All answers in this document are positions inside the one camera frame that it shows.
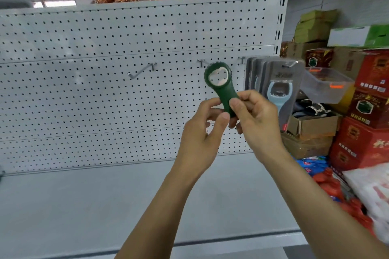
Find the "large red gift box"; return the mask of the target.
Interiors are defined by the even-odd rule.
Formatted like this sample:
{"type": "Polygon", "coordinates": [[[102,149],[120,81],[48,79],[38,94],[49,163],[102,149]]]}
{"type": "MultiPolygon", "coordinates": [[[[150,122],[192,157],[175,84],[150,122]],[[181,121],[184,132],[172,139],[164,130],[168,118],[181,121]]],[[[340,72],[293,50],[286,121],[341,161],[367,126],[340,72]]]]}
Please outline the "large red gift box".
{"type": "Polygon", "coordinates": [[[339,172],[389,162],[389,129],[377,130],[349,117],[341,120],[329,152],[329,163],[339,172]]]}

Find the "person's right hand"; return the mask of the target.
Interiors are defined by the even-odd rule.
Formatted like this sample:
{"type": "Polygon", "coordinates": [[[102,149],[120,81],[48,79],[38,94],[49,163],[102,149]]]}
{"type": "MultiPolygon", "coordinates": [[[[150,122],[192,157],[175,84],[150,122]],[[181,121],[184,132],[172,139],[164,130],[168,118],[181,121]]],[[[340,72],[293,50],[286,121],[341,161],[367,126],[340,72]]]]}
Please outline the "person's right hand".
{"type": "Polygon", "coordinates": [[[244,103],[244,117],[232,118],[228,127],[236,128],[244,136],[260,163],[285,163],[292,159],[281,139],[276,106],[255,90],[237,94],[244,103]]]}

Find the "stack of olive green boxes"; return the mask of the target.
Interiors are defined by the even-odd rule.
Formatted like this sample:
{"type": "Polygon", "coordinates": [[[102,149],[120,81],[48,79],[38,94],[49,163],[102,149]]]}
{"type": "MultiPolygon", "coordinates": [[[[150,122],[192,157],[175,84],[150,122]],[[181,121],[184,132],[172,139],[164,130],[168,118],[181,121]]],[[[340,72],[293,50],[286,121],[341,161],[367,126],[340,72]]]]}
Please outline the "stack of olive green boxes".
{"type": "Polygon", "coordinates": [[[331,28],[338,19],[339,11],[313,10],[301,15],[294,32],[295,43],[326,41],[331,28]]]}

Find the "tall brown carton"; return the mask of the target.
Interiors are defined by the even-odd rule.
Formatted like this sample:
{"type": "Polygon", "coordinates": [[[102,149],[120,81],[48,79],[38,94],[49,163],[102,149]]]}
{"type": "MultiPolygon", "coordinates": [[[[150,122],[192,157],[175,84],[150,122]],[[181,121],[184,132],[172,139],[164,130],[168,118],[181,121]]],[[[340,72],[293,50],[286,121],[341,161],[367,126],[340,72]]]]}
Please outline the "tall brown carton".
{"type": "Polygon", "coordinates": [[[364,49],[350,47],[335,47],[330,68],[356,80],[365,58],[364,49]]]}

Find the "clear plastic container orange latches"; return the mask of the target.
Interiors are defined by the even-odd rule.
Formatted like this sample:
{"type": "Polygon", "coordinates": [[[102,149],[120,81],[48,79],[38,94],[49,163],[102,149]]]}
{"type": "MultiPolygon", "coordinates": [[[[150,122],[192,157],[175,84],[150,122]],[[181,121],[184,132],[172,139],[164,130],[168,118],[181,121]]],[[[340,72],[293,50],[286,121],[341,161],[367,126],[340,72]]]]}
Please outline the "clear plastic container orange latches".
{"type": "Polygon", "coordinates": [[[305,68],[300,90],[313,103],[338,104],[354,80],[331,68],[305,68]]]}

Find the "flat brown cardboard box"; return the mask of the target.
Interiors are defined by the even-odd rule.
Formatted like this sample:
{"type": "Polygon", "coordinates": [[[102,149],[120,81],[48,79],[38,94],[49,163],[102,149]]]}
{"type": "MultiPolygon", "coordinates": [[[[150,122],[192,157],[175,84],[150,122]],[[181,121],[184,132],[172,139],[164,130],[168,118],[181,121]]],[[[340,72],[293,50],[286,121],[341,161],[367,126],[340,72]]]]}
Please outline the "flat brown cardboard box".
{"type": "Polygon", "coordinates": [[[286,150],[295,159],[327,156],[333,143],[333,137],[301,140],[289,133],[282,133],[281,138],[286,150]]]}

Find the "person's right forearm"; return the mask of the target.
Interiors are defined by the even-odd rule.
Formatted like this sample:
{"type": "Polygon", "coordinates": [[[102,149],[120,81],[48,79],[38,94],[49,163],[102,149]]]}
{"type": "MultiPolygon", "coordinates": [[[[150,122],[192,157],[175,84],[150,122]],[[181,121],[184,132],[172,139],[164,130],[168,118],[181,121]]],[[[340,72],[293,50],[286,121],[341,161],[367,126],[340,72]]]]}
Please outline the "person's right forearm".
{"type": "Polygon", "coordinates": [[[285,149],[255,155],[318,259],[389,259],[389,248],[333,201],[285,149]]]}

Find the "open cardboard box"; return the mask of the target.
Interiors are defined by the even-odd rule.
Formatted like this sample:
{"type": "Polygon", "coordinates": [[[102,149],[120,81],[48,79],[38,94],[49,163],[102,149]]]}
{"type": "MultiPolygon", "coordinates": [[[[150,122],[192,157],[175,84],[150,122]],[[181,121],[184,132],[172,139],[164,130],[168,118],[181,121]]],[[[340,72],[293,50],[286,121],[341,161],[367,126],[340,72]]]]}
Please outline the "open cardboard box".
{"type": "Polygon", "coordinates": [[[324,116],[291,116],[287,127],[287,133],[301,140],[309,140],[335,136],[340,120],[336,113],[324,116]]]}

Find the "white bag red print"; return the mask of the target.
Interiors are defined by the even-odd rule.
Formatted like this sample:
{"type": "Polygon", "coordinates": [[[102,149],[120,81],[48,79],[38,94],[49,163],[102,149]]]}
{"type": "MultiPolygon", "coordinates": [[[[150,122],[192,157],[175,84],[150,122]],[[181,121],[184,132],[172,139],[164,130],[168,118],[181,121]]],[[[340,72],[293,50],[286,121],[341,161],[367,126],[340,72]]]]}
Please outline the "white bag red print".
{"type": "Polygon", "coordinates": [[[389,162],[343,171],[343,176],[366,207],[377,238],[389,246],[389,162]]]}

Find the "blue printed packet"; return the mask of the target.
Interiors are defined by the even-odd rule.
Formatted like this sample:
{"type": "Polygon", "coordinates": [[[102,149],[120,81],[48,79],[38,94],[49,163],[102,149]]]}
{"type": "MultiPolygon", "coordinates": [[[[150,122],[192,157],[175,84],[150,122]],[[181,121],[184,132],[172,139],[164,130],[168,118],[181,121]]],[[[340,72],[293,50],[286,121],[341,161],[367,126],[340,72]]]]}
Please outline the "blue printed packet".
{"type": "Polygon", "coordinates": [[[328,165],[328,158],[326,156],[315,156],[297,159],[296,162],[311,176],[322,173],[328,165]]]}

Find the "red gift box green emblem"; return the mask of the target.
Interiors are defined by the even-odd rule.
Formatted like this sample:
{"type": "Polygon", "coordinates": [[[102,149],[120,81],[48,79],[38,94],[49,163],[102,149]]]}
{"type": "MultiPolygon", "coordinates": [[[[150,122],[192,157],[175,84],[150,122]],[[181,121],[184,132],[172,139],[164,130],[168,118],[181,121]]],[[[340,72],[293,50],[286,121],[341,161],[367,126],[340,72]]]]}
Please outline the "red gift box green emblem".
{"type": "Polygon", "coordinates": [[[389,97],[355,89],[347,117],[372,129],[389,129],[389,97]]]}

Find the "person's left forearm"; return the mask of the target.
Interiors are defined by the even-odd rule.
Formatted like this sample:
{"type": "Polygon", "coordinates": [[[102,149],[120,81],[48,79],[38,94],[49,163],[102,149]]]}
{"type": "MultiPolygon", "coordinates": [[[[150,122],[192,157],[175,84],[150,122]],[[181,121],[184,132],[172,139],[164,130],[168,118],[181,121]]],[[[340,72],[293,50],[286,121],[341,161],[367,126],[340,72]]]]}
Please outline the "person's left forearm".
{"type": "Polygon", "coordinates": [[[174,164],[114,259],[170,259],[187,199],[206,169],[174,164]]]}

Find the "plain brown cardboard box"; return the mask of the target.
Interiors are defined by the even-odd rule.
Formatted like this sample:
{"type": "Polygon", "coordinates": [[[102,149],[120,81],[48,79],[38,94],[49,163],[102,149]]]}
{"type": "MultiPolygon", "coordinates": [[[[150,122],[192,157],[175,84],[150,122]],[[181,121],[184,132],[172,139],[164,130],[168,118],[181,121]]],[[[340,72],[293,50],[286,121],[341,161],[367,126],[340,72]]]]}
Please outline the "plain brown cardboard box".
{"type": "Polygon", "coordinates": [[[305,60],[308,50],[324,48],[326,46],[327,41],[309,43],[295,43],[290,41],[287,43],[286,57],[305,60]]]}

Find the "green bottle opener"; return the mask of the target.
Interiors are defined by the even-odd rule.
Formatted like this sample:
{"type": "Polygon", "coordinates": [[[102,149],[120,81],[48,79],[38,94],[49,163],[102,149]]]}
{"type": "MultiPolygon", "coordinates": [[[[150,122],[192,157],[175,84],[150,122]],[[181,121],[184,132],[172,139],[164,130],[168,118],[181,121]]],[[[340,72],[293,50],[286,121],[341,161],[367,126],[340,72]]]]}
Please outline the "green bottle opener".
{"type": "Polygon", "coordinates": [[[236,118],[235,112],[231,109],[229,102],[232,98],[239,98],[232,80],[230,67],[224,62],[209,64],[204,72],[204,80],[219,97],[224,110],[231,118],[236,118]]]}

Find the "white metal shelf board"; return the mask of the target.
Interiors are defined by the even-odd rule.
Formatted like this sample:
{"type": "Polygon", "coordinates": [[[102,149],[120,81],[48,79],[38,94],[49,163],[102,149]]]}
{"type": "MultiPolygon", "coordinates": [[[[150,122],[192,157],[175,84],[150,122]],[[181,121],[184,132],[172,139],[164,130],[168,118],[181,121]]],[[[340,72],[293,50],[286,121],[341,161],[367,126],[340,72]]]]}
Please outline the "white metal shelf board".
{"type": "MultiPolygon", "coordinates": [[[[5,176],[0,259],[111,259],[173,161],[5,176]]],[[[182,213],[172,259],[307,245],[253,153],[216,157],[182,213]]]]}

